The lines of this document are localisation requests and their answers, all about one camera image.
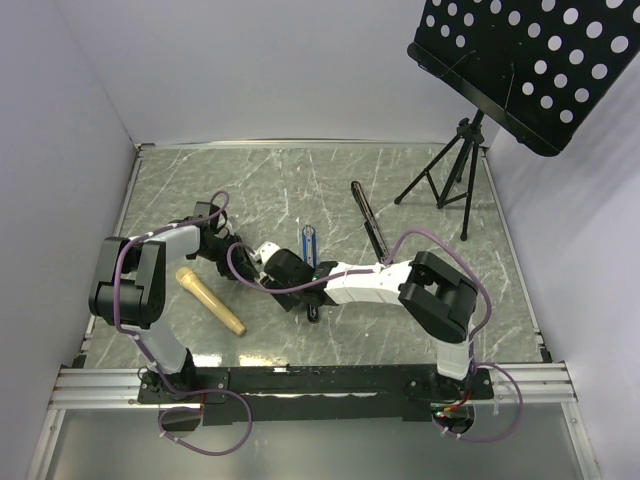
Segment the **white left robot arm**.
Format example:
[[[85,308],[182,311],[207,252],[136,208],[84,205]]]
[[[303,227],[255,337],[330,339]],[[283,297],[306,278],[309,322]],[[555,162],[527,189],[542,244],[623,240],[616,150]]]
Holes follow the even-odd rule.
[[[132,338],[147,357],[150,383],[177,402],[192,398],[198,388],[193,357],[161,319],[166,298],[166,266],[197,257],[215,264],[228,279],[257,278],[247,251],[233,249],[241,237],[227,213],[211,202],[198,202],[193,214],[132,244],[127,237],[103,240],[94,270],[88,305],[91,313]],[[163,379],[158,373],[163,372]]]

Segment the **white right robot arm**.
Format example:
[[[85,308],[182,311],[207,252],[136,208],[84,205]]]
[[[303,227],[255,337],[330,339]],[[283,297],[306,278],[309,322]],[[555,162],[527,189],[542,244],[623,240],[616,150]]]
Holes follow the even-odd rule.
[[[420,251],[411,261],[389,266],[327,261],[313,267],[266,242],[253,260],[261,266],[260,285],[275,289],[273,297],[287,311],[300,304],[403,307],[434,339],[438,390],[458,398],[470,388],[470,328],[478,287],[436,255]]]

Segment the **black stapler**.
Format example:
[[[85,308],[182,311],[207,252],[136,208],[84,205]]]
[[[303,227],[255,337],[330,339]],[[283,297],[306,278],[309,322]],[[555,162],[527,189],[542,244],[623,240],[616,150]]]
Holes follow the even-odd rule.
[[[364,227],[369,237],[369,241],[374,249],[379,263],[391,264],[390,250],[383,238],[382,230],[376,216],[366,198],[363,187],[359,181],[352,181],[350,184],[352,196],[358,205],[364,218]]]

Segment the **blue stapler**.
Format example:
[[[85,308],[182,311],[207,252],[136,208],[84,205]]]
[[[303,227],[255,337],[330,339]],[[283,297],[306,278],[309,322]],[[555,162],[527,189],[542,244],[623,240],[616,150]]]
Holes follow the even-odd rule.
[[[316,230],[310,224],[306,224],[301,229],[302,252],[305,261],[312,267],[317,265],[317,241]],[[320,320],[319,310],[317,307],[308,304],[306,306],[307,320],[310,323],[317,323]]]

